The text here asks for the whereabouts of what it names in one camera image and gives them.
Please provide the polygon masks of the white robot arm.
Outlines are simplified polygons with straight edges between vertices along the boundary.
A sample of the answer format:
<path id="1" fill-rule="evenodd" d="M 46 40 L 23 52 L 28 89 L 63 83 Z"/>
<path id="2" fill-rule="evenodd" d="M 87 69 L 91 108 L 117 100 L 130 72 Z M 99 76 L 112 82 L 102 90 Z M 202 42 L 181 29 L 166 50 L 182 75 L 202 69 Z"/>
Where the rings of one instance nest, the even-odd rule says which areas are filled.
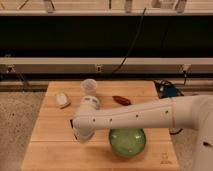
<path id="1" fill-rule="evenodd" d="M 84 96 L 71 119 L 76 139 L 96 130 L 118 128 L 182 128 L 198 131 L 192 171 L 213 171 L 213 95 L 179 96 L 99 110 L 99 100 Z"/>

